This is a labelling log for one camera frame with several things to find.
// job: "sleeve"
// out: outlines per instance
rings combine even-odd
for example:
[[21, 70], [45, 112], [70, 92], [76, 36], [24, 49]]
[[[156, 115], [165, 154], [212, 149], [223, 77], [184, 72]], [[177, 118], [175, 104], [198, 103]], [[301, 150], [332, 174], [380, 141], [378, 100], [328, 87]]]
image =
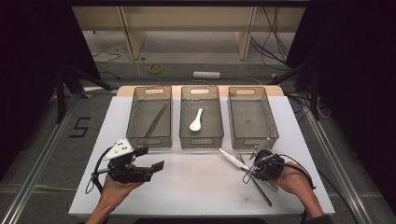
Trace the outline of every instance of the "sleeve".
[[332, 220], [330, 219], [329, 215], [324, 215], [312, 220], [308, 220], [304, 224], [332, 224]]

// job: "floor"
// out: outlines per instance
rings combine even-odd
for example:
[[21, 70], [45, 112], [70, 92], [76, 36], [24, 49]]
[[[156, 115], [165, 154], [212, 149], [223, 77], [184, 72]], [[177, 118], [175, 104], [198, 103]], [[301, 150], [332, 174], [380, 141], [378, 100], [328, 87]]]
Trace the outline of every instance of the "floor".
[[[252, 46], [247, 60], [240, 61], [232, 33], [150, 32], [136, 61], [129, 58], [122, 33], [84, 32], [84, 35], [97, 62], [102, 80], [112, 86], [152, 85], [164, 82], [183, 85], [197, 84], [197, 81], [198, 84], [210, 82], [215, 85], [235, 83], [257, 85], [268, 83], [273, 76], [281, 76], [286, 73], [283, 70], [287, 70], [286, 66], [271, 59], [264, 59], [265, 63], [271, 64], [271, 67], [265, 66], [262, 56]], [[253, 34], [260, 43], [263, 43], [267, 35]], [[281, 34], [281, 39], [289, 48], [293, 34]], [[274, 38], [269, 40], [266, 47], [281, 57]], [[162, 64], [163, 72], [155, 76], [149, 74], [147, 69], [151, 64]], [[206, 79], [203, 82], [192, 76], [194, 71], [220, 72], [221, 78]], [[282, 90], [285, 93], [294, 91], [294, 81], [295, 77], [280, 84]], [[37, 159], [42, 158], [41, 152], [50, 148], [51, 151], [44, 163], [45, 166], [38, 174], [32, 194], [26, 203], [21, 205], [21, 213], [17, 214], [18, 223], [83, 221], [81, 218], [68, 215], [68, 208], [73, 202], [108, 104], [116, 93], [98, 91], [97, 86], [85, 80], [81, 80], [81, 83], [91, 91], [87, 91], [87, 94], [82, 96], [66, 94], [65, 100], [70, 113], [63, 127], [55, 125], [56, 97], [49, 100], [34, 133], [26, 142], [25, 149], [21, 151], [0, 182], [0, 214], [6, 214], [11, 204], [15, 203], [14, 199], [19, 195], [21, 186], [30, 176], [32, 168], [36, 167]], [[325, 106], [325, 99], [321, 99], [321, 102], [321, 105]], [[320, 121], [315, 122], [309, 112], [304, 109], [299, 111], [300, 104], [291, 99], [290, 104], [296, 111], [296, 119], [319, 170], [342, 190], [344, 196], [351, 197], [350, 203], [362, 204], [366, 214], [362, 215], [361, 219], [365, 221], [361, 223], [396, 223], [394, 214], [361, 166], [359, 158], [354, 157], [353, 150], [337, 125], [336, 118], [333, 116], [327, 118], [329, 109], [324, 107], [321, 110]], [[80, 126], [89, 127], [84, 137], [71, 137], [83, 134], [82, 130], [75, 129], [77, 122]], [[54, 136], [54, 130], [59, 130], [61, 134]], [[325, 135], [328, 142], [319, 141], [318, 135]], [[49, 146], [49, 139], [54, 140], [54, 146]], [[332, 160], [332, 153], [336, 155], [339, 164]], [[340, 171], [334, 169], [339, 165], [342, 167], [341, 175], [349, 182], [347, 186], [340, 181]], [[353, 223], [352, 215], [339, 195], [325, 179], [322, 181], [336, 210], [332, 215], [333, 222]], [[266, 217], [264, 220], [267, 223], [280, 224], [300, 222], [299, 217]], [[128, 217], [112, 217], [109, 221], [109, 223], [134, 222], [135, 219]]]

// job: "metal rail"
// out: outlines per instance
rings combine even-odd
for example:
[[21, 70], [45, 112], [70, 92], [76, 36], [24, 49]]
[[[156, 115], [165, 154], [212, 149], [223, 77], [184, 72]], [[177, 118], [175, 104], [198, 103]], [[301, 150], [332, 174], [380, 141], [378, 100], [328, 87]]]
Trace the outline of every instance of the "metal rail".
[[320, 145], [329, 161], [330, 166], [332, 167], [332, 170], [334, 171], [338, 183], [340, 184], [340, 187], [352, 208], [352, 212], [356, 216], [356, 219], [360, 224], [373, 223], [363, 201], [361, 200], [361, 197], [359, 196], [359, 193], [356, 191], [353, 183], [350, 181], [343, 164], [338, 159], [334, 149], [332, 148], [332, 144], [330, 143], [330, 140], [323, 130], [320, 122], [316, 121], [311, 113], [307, 113], [307, 118], [320, 142]]
[[58, 141], [64, 131], [64, 127], [66, 126], [67, 122], [70, 119], [70, 114], [77, 104], [80, 95], [73, 95], [70, 99], [70, 103], [66, 108], [66, 112], [64, 114], [64, 118], [55, 125], [54, 130], [47, 141], [47, 144], [44, 146], [43, 150], [41, 151], [40, 156], [38, 157], [35, 165], [33, 166], [30, 174], [27, 176], [25, 182], [21, 186], [19, 192], [15, 196], [14, 200], [10, 204], [9, 208], [7, 209], [6, 215], [2, 219], [2, 224], [11, 224], [17, 223], [23, 208], [27, 204], [32, 192], [35, 188], [35, 184], [37, 183], [38, 179], [40, 178], [41, 174], [43, 173], [48, 160], [50, 159], [50, 155], [52, 151], [56, 148]]

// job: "person's right hand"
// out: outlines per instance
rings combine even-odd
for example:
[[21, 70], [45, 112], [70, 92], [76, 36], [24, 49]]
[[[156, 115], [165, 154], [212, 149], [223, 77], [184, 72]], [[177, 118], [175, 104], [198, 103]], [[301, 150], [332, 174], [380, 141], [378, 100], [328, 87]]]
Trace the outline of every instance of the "person's right hand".
[[[302, 168], [293, 162], [287, 162], [287, 164]], [[272, 179], [268, 182], [280, 186], [287, 193], [296, 195], [303, 203], [309, 219], [323, 216], [317, 196], [311, 189], [306, 176], [300, 171], [285, 166], [283, 173], [277, 179]]]
[[[302, 167], [296, 163], [289, 161], [287, 164], [302, 169]], [[283, 173], [277, 179], [272, 179], [268, 182], [280, 186], [287, 193], [295, 194], [297, 197], [312, 191], [306, 176], [300, 171], [287, 166], [285, 166]]]

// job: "white plastic spoon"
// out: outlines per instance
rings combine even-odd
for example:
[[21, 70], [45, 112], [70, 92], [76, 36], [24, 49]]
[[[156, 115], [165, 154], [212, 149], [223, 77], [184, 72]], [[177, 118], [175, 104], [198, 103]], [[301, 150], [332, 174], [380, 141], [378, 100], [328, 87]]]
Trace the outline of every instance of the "white plastic spoon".
[[195, 120], [190, 124], [190, 130], [193, 132], [197, 132], [201, 129], [201, 114], [202, 114], [203, 109], [199, 108], [198, 109], [198, 114]]

